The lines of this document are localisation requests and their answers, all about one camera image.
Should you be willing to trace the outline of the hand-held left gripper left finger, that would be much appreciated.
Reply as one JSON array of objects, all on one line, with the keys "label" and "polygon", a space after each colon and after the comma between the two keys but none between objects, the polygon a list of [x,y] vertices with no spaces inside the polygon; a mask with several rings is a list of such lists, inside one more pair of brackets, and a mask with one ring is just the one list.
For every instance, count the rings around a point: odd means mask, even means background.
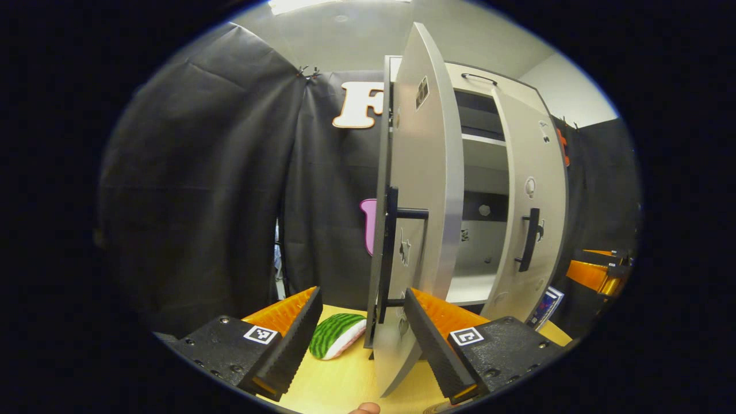
[{"label": "hand-held left gripper left finger", "polygon": [[312,286],[245,318],[221,315],[167,346],[216,380],[276,403],[308,350],[323,311]]}]

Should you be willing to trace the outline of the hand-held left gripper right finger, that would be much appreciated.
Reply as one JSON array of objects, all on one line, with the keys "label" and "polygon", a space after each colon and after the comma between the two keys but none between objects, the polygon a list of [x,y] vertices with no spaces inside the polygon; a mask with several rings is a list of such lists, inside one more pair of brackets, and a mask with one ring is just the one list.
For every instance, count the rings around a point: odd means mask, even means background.
[{"label": "hand-held left gripper right finger", "polygon": [[565,350],[515,317],[488,320],[412,287],[402,303],[412,333],[452,405],[505,393]]}]

